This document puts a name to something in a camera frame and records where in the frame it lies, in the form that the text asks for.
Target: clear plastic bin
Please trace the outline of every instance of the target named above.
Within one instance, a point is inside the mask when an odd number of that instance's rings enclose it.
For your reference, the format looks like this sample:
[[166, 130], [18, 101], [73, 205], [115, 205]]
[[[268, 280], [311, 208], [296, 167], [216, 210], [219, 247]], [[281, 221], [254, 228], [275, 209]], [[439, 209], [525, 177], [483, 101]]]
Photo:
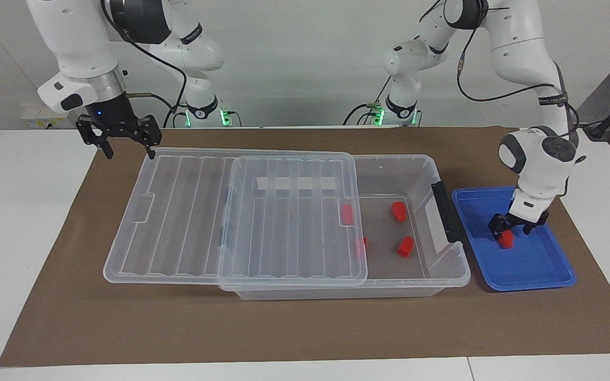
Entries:
[[[242, 164], [251, 164], [250, 187], [240, 184], [248, 173]], [[289, 183], [291, 167], [295, 183]], [[244, 168], [234, 183], [233, 168]], [[343, 152], [157, 149], [154, 160], [143, 160], [104, 277], [117, 284], [220, 284], [223, 219], [233, 210], [228, 207], [230, 189], [242, 186], [252, 199], [245, 205], [251, 215], [228, 221], [240, 222], [232, 225], [234, 237], [260, 240], [234, 246], [239, 255], [253, 255], [252, 266], [225, 268], [227, 287], [245, 280], [288, 286], [361, 284], [366, 256], [354, 184], [354, 159]], [[297, 189], [290, 193], [292, 186]], [[297, 210], [290, 209], [291, 203]], [[338, 224], [332, 203], [349, 205], [353, 224]], [[300, 248], [305, 238], [310, 246]]]
[[[245, 301], [432, 296], [470, 281], [461, 242], [447, 241], [432, 184], [440, 181], [433, 159], [424, 155], [356, 156], [361, 218], [368, 238], [367, 280], [358, 287], [237, 291]], [[405, 202], [406, 222], [391, 213]], [[409, 258], [397, 254], [405, 236], [416, 246]]]
[[220, 288], [362, 284], [366, 254], [354, 184], [354, 158], [346, 153], [235, 159]]

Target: red cube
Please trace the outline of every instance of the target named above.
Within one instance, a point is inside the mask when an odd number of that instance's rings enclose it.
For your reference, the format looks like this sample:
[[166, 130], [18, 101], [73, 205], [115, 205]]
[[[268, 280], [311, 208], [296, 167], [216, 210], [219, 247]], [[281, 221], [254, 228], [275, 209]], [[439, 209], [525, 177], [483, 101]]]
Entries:
[[512, 231], [504, 231], [498, 237], [498, 243], [500, 243], [503, 249], [511, 249], [515, 246], [515, 235]]
[[411, 252], [414, 250], [414, 239], [413, 237], [406, 236], [397, 250], [397, 254], [404, 258], [409, 258]]
[[399, 222], [406, 221], [406, 205], [404, 202], [396, 202], [392, 204], [392, 214], [394, 214], [395, 219]]
[[344, 204], [342, 206], [342, 217], [343, 217], [343, 225], [345, 226], [353, 226], [354, 224], [354, 215], [352, 212], [352, 206], [349, 204]]

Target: box handle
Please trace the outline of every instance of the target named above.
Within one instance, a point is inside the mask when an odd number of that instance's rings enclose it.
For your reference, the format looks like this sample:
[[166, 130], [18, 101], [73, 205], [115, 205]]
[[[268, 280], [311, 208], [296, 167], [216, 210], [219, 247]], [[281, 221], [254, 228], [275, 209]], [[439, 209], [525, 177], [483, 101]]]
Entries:
[[446, 191], [446, 185], [443, 181], [433, 184], [434, 200], [436, 201], [436, 207], [439, 210], [439, 216], [441, 217], [441, 223], [444, 225], [444, 232], [446, 233], [446, 239], [450, 243], [457, 241], [462, 242], [460, 235], [460, 219], [455, 214], [455, 207], [451, 202]]

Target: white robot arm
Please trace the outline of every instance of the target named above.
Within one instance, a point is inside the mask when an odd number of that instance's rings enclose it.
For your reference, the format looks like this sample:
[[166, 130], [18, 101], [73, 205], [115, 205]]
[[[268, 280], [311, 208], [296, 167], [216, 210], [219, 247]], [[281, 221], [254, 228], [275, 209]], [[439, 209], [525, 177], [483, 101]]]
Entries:
[[[133, 113], [117, 59], [109, 49], [103, 10], [126, 39], [151, 44], [155, 56], [187, 72], [191, 80], [186, 80], [185, 95], [191, 119], [231, 124], [202, 73], [222, 67], [222, 51], [202, 34], [184, 0], [27, 0], [27, 5], [60, 68], [39, 87], [39, 96], [58, 113], [85, 106], [88, 115], [80, 116], [77, 128], [86, 144], [96, 145], [108, 158], [113, 155], [109, 137], [140, 142], [153, 158], [150, 148], [159, 145], [162, 133], [154, 116], [137, 118]], [[183, 81], [177, 70], [155, 63]], [[102, 132], [100, 136], [94, 128]]]
[[[152, 3], [161, 3], [162, 11], [149, 10]], [[225, 53], [204, 32], [187, 0], [105, 0], [105, 5], [120, 33], [125, 32], [135, 42], [149, 43], [148, 51], [153, 56], [186, 73], [184, 106], [191, 127], [221, 127], [232, 123], [225, 103], [218, 99], [205, 74], [222, 67]], [[159, 60], [153, 59], [153, 62], [183, 85], [183, 77], [177, 70]]]
[[[388, 51], [385, 68], [392, 89], [385, 99], [385, 117], [400, 125], [413, 123], [420, 92], [417, 74], [446, 59], [448, 41], [457, 29], [482, 27], [491, 36], [494, 70], [503, 79], [533, 87], [544, 123], [509, 133], [501, 141], [499, 158], [519, 175], [508, 214], [497, 214], [489, 227], [498, 236], [516, 225], [527, 234], [548, 217], [555, 197], [566, 191], [576, 164], [578, 135], [572, 128], [569, 104], [559, 67], [545, 49], [542, 18], [536, 0], [440, 0], [421, 18], [419, 36]], [[464, 67], [458, 67], [458, 85]], [[472, 101], [476, 99], [463, 94]]]

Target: plastic tray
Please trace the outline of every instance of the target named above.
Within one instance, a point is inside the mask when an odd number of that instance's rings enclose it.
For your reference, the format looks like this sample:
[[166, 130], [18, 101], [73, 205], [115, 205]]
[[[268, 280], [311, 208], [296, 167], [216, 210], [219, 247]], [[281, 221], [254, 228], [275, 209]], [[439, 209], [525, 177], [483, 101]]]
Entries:
[[[104, 266], [105, 279], [127, 284], [218, 284], [230, 172], [237, 157], [250, 155], [328, 154], [157, 149], [154, 160], [143, 160]], [[342, 156], [348, 169], [354, 170], [349, 166], [351, 156], [331, 155]], [[365, 266], [365, 262], [358, 263], [359, 275], [365, 276]]]
[[219, 284], [226, 291], [366, 280], [349, 154], [238, 157], [223, 226]]
[[[469, 283], [463, 244], [448, 241], [442, 222], [433, 191], [433, 184], [440, 182], [433, 159], [425, 155], [363, 155], [354, 159], [361, 219], [368, 238], [367, 280], [353, 288], [238, 291], [242, 299], [426, 297]], [[406, 222], [398, 222], [391, 214], [394, 202], [406, 203]], [[416, 241], [409, 258], [397, 254], [405, 236]]]
[[521, 226], [515, 227], [515, 246], [511, 249], [502, 249], [494, 240], [489, 221], [495, 213], [508, 212], [514, 190], [472, 188], [453, 192], [453, 202], [487, 284], [496, 291], [574, 285], [576, 273], [548, 225], [538, 226], [528, 236]]

